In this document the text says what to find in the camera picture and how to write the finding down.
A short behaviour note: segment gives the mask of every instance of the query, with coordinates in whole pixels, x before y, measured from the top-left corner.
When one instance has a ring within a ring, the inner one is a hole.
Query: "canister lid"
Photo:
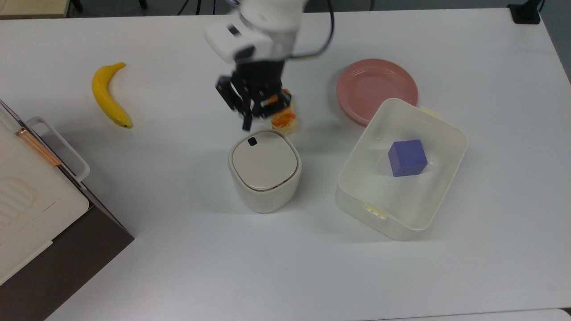
[[[298,164],[292,147],[273,131],[244,139],[234,149],[231,160],[239,178],[256,191],[280,186],[294,175]]]

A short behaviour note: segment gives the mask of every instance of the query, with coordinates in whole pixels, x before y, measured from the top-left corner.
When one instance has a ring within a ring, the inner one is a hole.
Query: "translucent plastic box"
[[[420,139],[428,165],[419,175],[394,177],[393,142]],[[427,228],[466,152],[462,130],[400,99],[387,99],[363,132],[337,181],[343,211],[395,240]]]

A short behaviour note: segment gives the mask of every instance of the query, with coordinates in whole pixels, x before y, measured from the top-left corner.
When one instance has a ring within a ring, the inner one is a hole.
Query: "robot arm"
[[[282,71],[293,51],[308,0],[242,0],[229,20],[209,26],[206,40],[225,61],[236,63],[231,76],[220,76],[216,89],[230,109],[244,118],[266,118],[289,106]]]

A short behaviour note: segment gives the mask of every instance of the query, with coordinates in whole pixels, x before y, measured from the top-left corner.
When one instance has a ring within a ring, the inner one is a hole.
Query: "black cable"
[[[289,56],[290,59],[303,59],[303,58],[318,57],[318,56],[321,56],[322,53],[324,53],[327,50],[327,48],[331,44],[331,40],[333,39],[333,32],[335,31],[335,15],[333,13],[333,5],[331,4],[331,0],[327,0],[327,6],[329,7],[329,16],[331,17],[331,28],[329,30],[329,37],[327,37],[327,41],[325,42],[323,47],[321,47],[321,49],[319,49],[318,51],[316,51],[314,53],[291,55],[291,56]]]
[[[182,13],[182,10],[184,10],[184,7],[186,7],[186,4],[188,3],[188,0],[186,0],[184,2],[184,4],[182,5],[182,8],[180,8],[180,11],[176,14],[176,15],[180,15]]]
[[[198,0],[198,4],[196,4],[196,15],[200,15],[200,5],[202,4],[202,0]]]

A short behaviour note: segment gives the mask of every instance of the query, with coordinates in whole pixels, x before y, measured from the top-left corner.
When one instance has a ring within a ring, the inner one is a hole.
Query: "purple cube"
[[[394,177],[418,175],[428,164],[420,139],[394,142],[389,150],[389,161]]]

